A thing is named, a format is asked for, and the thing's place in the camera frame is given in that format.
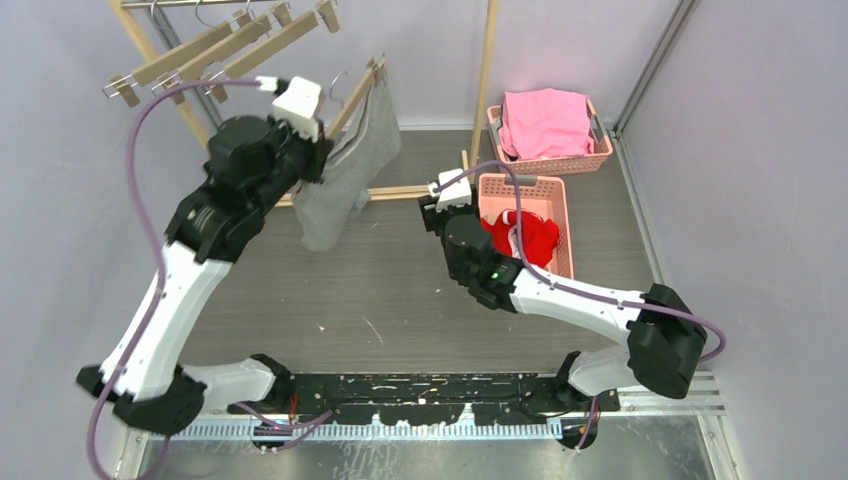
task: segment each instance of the plastic basket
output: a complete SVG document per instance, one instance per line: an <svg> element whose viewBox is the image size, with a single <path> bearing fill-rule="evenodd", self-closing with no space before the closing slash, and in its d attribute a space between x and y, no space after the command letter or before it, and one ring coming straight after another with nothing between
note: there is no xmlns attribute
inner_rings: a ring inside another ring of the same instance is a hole
<svg viewBox="0 0 848 480"><path fill-rule="evenodd" d="M565 203L565 183L559 178L518 176L521 208L551 219L559 227L559 244L545 270L563 277L574 278L571 261L571 232L568 227L568 208ZM480 175L477 187L480 218L494 223L504 210L515 209L515 187L511 179L500 173Z"/></svg>
<svg viewBox="0 0 848 480"><path fill-rule="evenodd" d="M489 138L492 140L492 149L503 163L508 164L515 173L527 175L564 175L569 173L594 172L601 168L601 164L612 153L612 142L610 141L604 124L598 119L595 106L587 98L586 112L589 114L592 130L590 134L595 139L595 153L581 157L557 157L538 158L536 160L511 161L501 146L501 136L498 130L501 128L500 105L489 107L486 114L489 117Z"/></svg>

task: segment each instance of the wall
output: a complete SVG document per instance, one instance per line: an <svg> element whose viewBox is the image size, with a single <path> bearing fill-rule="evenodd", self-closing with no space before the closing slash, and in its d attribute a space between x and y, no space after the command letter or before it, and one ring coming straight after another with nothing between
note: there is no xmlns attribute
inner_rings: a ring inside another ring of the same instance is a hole
<svg viewBox="0 0 848 480"><path fill-rule="evenodd" d="M141 58L105 2L37 3L4 5L0 20L0 478L89 479L94 402L74 378L114 348L154 270L123 170L138 109L100 92ZM173 107L151 115L139 175L161 228L202 158ZM111 470L120 429L100 425Z"/></svg>
<svg viewBox="0 0 848 480"><path fill-rule="evenodd" d="M291 2L293 16L315 4ZM677 0L502 0L489 104L504 91L558 87L584 92L603 117L618 117ZM239 6L202 6L209 24ZM267 11L256 2L251 10ZM194 9L168 10L183 40L207 28ZM329 86L342 70L337 96L356 85L368 58L385 51L402 125L470 126L486 21L486 1L340 0L341 30L321 26L278 53L256 74L301 75ZM209 71L218 71L212 67ZM268 102L236 93L221 110L266 113ZM337 109L328 104L326 118Z"/></svg>
<svg viewBox="0 0 848 480"><path fill-rule="evenodd" d="M625 140L754 479L843 478L848 5L701 2Z"/></svg>

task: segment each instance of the pink towel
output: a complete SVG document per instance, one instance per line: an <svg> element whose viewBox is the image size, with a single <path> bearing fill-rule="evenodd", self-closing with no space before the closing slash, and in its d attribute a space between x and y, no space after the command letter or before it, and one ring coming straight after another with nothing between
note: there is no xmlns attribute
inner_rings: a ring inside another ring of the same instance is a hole
<svg viewBox="0 0 848 480"><path fill-rule="evenodd" d="M595 151L586 95L546 88L505 93L501 144L519 160L582 156Z"/></svg>

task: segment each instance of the hanging garment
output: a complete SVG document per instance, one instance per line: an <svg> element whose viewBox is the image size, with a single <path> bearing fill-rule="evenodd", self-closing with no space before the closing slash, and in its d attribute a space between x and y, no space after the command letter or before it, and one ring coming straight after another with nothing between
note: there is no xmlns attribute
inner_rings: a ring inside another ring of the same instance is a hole
<svg viewBox="0 0 848 480"><path fill-rule="evenodd" d="M553 88L505 93L501 119L499 134L504 152L519 160L582 156L595 151L585 95Z"/></svg>
<svg viewBox="0 0 848 480"><path fill-rule="evenodd" d="M494 224L481 219L483 228L492 234L497 251L504 255L520 258L518 253L517 215L515 210L504 210ZM545 268L554 258L559 243L559 227L553 220L527 210L521 211L521 233L524 239L524 255L533 265Z"/></svg>
<svg viewBox="0 0 848 480"><path fill-rule="evenodd" d="M386 76L385 70L377 76L350 128L330 152L324 183L304 184L292 195L309 250L335 245L348 217L365 205L368 183L400 153L400 128Z"/></svg>

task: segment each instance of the wooden floor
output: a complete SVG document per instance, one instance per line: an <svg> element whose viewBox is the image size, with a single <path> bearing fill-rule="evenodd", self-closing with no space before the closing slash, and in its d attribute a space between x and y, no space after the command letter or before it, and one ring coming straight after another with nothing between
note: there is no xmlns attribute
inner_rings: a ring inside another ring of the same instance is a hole
<svg viewBox="0 0 848 480"><path fill-rule="evenodd" d="M460 165L471 132L403 132L401 156L373 186L423 184ZM492 158L484 138L481 158ZM618 159L568 175L575 277L645 290L651 272ZM290 208L275 209L213 294L182 361L266 353L297 372L554 372L573 350L611 343L548 318L490 311L448 278L417 203L373 202L318 254L300 246Z"/></svg>

